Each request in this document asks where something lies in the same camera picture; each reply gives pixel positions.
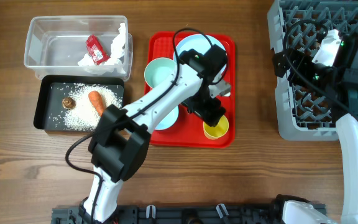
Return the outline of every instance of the cup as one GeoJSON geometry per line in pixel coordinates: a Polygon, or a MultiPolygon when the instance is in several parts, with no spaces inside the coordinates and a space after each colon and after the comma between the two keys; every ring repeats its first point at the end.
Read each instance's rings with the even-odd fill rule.
{"type": "Polygon", "coordinates": [[[229,120],[223,115],[215,127],[208,126],[205,122],[203,122],[203,129],[204,134],[208,139],[219,139],[229,130],[229,120]]]}
{"type": "Polygon", "coordinates": [[[156,58],[144,70],[144,80],[149,87],[155,88],[177,68],[177,63],[170,58],[156,58]]]}

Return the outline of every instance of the black tray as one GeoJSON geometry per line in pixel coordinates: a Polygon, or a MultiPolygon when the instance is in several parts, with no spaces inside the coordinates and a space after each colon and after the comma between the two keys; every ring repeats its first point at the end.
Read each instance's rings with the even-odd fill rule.
{"type": "Polygon", "coordinates": [[[64,125],[63,119],[58,121],[53,119],[64,116],[66,109],[63,108],[62,99],[68,96],[74,83],[84,83],[86,85],[99,84],[116,93],[118,97],[122,98],[122,102],[124,102],[124,81],[120,78],[47,75],[41,82],[37,109],[34,116],[34,127],[46,131],[76,131],[67,128],[64,125]]]}

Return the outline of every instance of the red tray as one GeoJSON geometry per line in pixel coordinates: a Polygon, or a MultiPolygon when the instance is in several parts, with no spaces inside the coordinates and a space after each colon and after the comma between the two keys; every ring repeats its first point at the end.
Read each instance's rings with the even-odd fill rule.
{"type": "MultiPolygon", "coordinates": [[[[180,33],[175,39],[175,43],[179,43],[185,37],[194,33],[180,33]]],[[[172,37],[174,32],[158,32],[150,39],[148,62],[153,59],[166,57],[172,58],[173,47],[172,37]]],[[[231,95],[229,97],[218,98],[222,101],[223,107],[226,109],[225,116],[229,120],[229,131],[217,140],[209,140],[205,137],[203,131],[203,121],[194,114],[188,114],[186,108],[179,105],[179,117],[176,123],[161,131],[154,131],[150,141],[153,145],[161,146],[186,146],[186,147],[208,147],[208,148],[224,148],[229,146],[236,132],[235,129],[235,92],[236,92],[236,76],[235,76],[235,45],[233,40],[221,34],[208,34],[218,39],[224,46],[229,59],[229,65],[224,80],[231,84],[231,95]]],[[[148,93],[150,87],[145,83],[144,93],[148,93]]]]}

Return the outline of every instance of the clear container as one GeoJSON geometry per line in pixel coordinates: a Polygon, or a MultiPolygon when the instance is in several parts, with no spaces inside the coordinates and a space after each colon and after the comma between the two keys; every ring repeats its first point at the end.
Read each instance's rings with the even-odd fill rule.
{"type": "Polygon", "coordinates": [[[125,16],[45,16],[31,20],[25,43],[24,65],[42,79],[46,75],[84,75],[129,79],[132,66],[132,36],[125,16]],[[91,34],[98,37],[103,49],[111,54],[110,45],[125,23],[126,43],[122,64],[78,66],[88,53],[85,41],[91,34]]]}

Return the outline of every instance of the yellow cup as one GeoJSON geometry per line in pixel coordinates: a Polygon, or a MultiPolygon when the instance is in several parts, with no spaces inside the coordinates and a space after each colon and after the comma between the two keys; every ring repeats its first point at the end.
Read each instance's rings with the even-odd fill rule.
{"type": "Polygon", "coordinates": [[[203,127],[205,136],[210,140],[216,140],[229,130],[229,120],[223,115],[215,127],[208,126],[205,122],[203,122],[203,127]]]}

